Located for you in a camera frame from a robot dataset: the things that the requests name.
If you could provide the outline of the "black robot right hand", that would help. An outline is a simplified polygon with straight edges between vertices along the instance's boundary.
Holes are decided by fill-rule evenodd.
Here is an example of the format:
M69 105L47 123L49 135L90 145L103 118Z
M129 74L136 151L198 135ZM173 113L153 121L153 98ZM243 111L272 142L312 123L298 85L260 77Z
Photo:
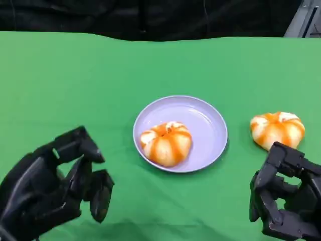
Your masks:
M250 182L249 220L281 240L320 240L320 165L274 142Z

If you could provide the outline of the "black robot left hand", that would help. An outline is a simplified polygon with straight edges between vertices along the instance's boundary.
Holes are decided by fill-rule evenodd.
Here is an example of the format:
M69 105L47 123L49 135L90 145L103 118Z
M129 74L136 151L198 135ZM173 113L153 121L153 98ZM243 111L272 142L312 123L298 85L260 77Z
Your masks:
M1 183L1 240L38 238L81 215L89 202L96 222L103 222L114 182L93 163L105 161L80 126L27 153Z

